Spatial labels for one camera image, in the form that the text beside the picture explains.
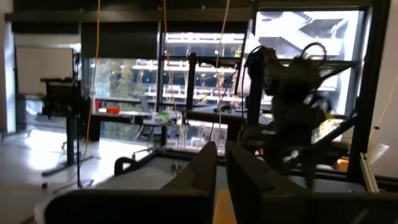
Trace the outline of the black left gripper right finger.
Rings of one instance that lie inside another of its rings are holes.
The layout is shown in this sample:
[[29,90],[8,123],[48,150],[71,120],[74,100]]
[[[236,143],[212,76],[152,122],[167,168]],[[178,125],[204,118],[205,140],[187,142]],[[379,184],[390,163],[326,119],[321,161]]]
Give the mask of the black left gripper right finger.
[[225,159],[238,223],[397,223],[397,194],[314,192],[234,142],[226,143]]

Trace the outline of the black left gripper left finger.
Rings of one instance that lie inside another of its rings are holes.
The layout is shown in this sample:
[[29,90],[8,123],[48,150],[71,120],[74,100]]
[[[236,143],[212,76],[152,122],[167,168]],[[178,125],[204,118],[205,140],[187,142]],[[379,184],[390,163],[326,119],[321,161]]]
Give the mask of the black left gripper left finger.
[[217,148],[208,142],[159,190],[80,189],[55,197],[47,224],[212,223]]

